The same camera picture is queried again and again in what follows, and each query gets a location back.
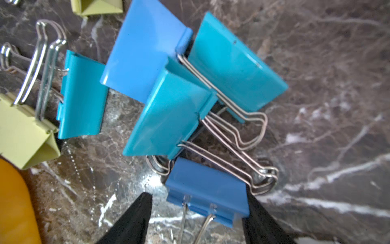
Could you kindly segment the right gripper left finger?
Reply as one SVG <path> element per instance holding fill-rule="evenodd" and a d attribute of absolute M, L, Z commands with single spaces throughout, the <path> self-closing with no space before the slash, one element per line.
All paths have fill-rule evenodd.
<path fill-rule="evenodd" d="M 152 195 L 143 192 L 98 241 L 99 244 L 143 244 L 152 210 Z"/>

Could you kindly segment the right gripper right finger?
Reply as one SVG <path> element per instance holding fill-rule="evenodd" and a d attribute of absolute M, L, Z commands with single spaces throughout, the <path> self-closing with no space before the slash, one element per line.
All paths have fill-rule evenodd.
<path fill-rule="evenodd" d="M 247 244 L 295 244 L 291 238 L 266 211 L 261 203 L 251 194 L 246 186 L 249 211 L 242 219 L 244 236 Z"/>

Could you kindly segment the blue binder clip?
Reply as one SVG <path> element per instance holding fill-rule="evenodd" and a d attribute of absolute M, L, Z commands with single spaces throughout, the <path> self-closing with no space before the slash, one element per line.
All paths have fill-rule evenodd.
<path fill-rule="evenodd" d="M 249 217 L 247 185 L 236 177 L 181 157 L 170 160 L 167 166 L 156 156 L 146 156 L 146 162 L 153 172 L 167 178 L 167 202 L 182 207 L 176 243 L 182 242 L 188 210 L 206 218 L 195 240 L 197 244 L 212 221 L 232 228 L 236 220 Z"/>
<path fill-rule="evenodd" d="M 239 130 L 212 111 L 218 100 L 247 121 L 260 122 L 261 132 L 243 141 Z M 167 58 L 123 151 L 124 156 L 165 156 L 174 159 L 187 149 L 243 180 L 254 195 L 271 191 L 279 181 L 279 170 L 267 159 L 257 161 L 247 151 L 263 139 L 268 119 L 264 113 L 246 113 L 219 91 L 185 57 Z M 228 163 L 190 141 L 199 125 L 204 126 L 231 153 L 257 174 Z"/>
<path fill-rule="evenodd" d="M 192 36 L 160 1 L 132 1 L 100 83 L 145 103 L 167 59 L 185 53 Z"/>

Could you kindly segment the yellow plastic storage box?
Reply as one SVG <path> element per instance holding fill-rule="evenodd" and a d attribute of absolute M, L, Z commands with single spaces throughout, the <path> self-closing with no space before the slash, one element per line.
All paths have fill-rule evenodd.
<path fill-rule="evenodd" d="M 18 170 L 1 159 L 1 243 L 41 242 L 27 185 Z"/>

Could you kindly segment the blue binder clip top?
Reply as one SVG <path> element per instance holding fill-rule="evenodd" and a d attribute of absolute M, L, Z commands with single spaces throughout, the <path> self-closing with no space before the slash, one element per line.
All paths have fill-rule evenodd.
<path fill-rule="evenodd" d="M 260 122 L 261 132 L 243 141 L 239 130 L 212 111 L 218 100 L 247 121 Z M 257 161 L 247 151 L 263 139 L 268 119 L 264 113 L 246 113 L 219 91 L 185 57 L 167 58 L 123 151 L 124 156 L 165 156 L 174 159 L 187 149 L 243 180 L 254 195 L 271 191 L 279 181 L 279 170 L 267 159 Z M 190 141 L 199 125 L 204 126 L 231 153 L 257 174 L 228 163 Z"/>

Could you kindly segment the yellow binder clip top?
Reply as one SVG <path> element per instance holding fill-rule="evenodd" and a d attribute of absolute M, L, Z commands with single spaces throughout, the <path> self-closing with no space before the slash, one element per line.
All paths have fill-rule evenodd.
<path fill-rule="evenodd" d="M 71 0 L 74 14 L 86 17 L 90 15 L 123 13 L 122 0 Z"/>

